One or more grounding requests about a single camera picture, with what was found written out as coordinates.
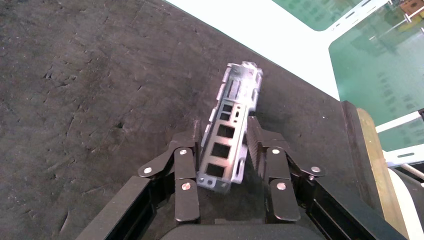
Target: sheet metal part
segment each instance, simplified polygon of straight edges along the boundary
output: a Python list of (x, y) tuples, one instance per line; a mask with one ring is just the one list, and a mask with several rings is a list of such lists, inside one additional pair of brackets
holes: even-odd
[(247, 119), (256, 110), (263, 72), (253, 62), (229, 63), (201, 146), (197, 185), (226, 193), (243, 180)]

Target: bolt head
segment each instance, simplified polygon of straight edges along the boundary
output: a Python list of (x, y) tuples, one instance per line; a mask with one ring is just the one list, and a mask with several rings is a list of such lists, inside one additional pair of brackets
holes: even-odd
[(313, 166), (313, 167), (311, 167), (310, 169), (311, 169), (311, 170), (312, 170), (312, 172), (314, 172), (314, 173), (319, 173), (319, 172), (321, 172), (321, 169), (320, 169), (319, 167), (317, 167), (317, 166)]
[(149, 174), (152, 172), (152, 168), (151, 167), (146, 167), (143, 171), (145, 174)]
[(192, 187), (192, 185), (189, 182), (183, 183), (181, 185), (182, 190), (189, 190)]
[(286, 184), (284, 182), (277, 183), (277, 189), (279, 189), (279, 190), (286, 189)]

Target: metal rod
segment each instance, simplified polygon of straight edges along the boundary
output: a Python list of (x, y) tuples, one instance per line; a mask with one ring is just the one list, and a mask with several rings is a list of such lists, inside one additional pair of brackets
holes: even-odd
[(420, 172), (418, 169), (416, 169), (415, 167), (409, 165), (409, 164), (402, 164), (400, 165), (403, 169), (405, 169), (406, 171), (414, 174), (415, 176), (419, 177), (420, 179), (422, 179), (424, 181), (424, 173)]

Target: square cutout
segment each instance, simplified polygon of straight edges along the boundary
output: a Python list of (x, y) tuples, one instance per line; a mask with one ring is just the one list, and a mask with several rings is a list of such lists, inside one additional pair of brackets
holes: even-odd
[(212, 152), (210, 153), (210, 155), (223, 159), (228, 159), (228, 155), (230, 154), (230, 148), (230, 146), (215, 142), (213, 144)]
[(206, 168), (206, 174), (222, 178), (224, 176), (225, 167), (209, 163)]
[(219, 117), (219, 119), (228, 121), (230, 120), (230, 115), (226, 113), (221, 113), (221, 116)]
[(225, 125), (219, 125), (218, 127), (218, 131), (216, 133), (216, 135), (220, 136), (220, 137), (225, 137), (225, 138), (229, 138), (232, 139), (234, 136), (234, 131), (236, 129), (234, 127), (230, 127), (230, 126), (225, 126)]
[(230, 106), (230, 105), (224, 104), (224, 107), (222, 108), (222, 110), (223, 110), (224, 112), (230, 112), (230, 113), (231, 113), (231, 111), (233, 110), (233, 106)]

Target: wooden edge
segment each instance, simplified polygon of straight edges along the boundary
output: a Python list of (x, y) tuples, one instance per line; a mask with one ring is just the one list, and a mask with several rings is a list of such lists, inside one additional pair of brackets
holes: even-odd
[(371, 116), (363, 109), (357, 108), (366, 150), (371, 163), (372, 173), (377, 185), (384, 219), (405, 238), (409, 239), (407, 227), (401, 212), (386, 160), (383, 155), (376, 126)]

